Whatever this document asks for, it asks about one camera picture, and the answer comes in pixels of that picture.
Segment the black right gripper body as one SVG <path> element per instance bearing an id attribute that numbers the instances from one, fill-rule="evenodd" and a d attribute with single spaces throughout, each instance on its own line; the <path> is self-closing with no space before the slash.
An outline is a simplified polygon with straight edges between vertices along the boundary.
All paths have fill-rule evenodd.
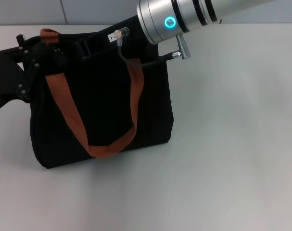
<path id="1" fill-rule="evenodd" d="M 125 57 L 157 57 L 158 46 L 151 44 L 145 37 L 137 16 L 128 18 L 88 37 L 88 48 L 91 53 L 116 50 L 116 41 L 110 41 L 112 34 L 127 27 L 129 35 L 123 38 L 121 52 Z"/>

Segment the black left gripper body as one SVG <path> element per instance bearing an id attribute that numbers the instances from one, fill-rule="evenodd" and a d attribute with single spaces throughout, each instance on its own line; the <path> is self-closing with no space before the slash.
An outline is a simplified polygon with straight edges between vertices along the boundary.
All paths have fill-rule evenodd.
<path id="1" fill-rule="evenodd" d="M 16 99 L 17 81 L 25 81 L 23 70 L 1 70 L 0 52 L 0 108 Z"/>

